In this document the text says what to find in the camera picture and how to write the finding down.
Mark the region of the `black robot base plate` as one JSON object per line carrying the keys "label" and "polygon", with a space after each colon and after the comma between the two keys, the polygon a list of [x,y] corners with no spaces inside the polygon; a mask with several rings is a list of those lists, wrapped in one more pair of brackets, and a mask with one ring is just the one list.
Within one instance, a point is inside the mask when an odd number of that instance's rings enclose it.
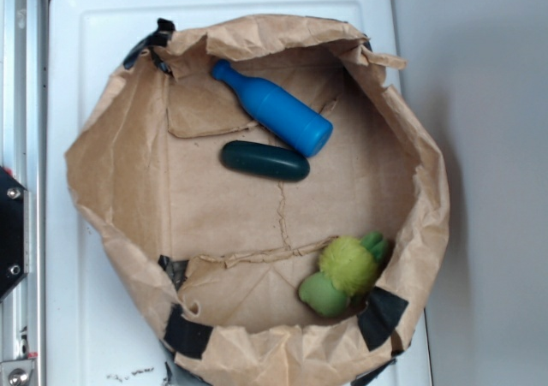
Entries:
{"label": "black robot base plate", "polygon": [[1,168],[1,301],[27,276],[27,190]]}

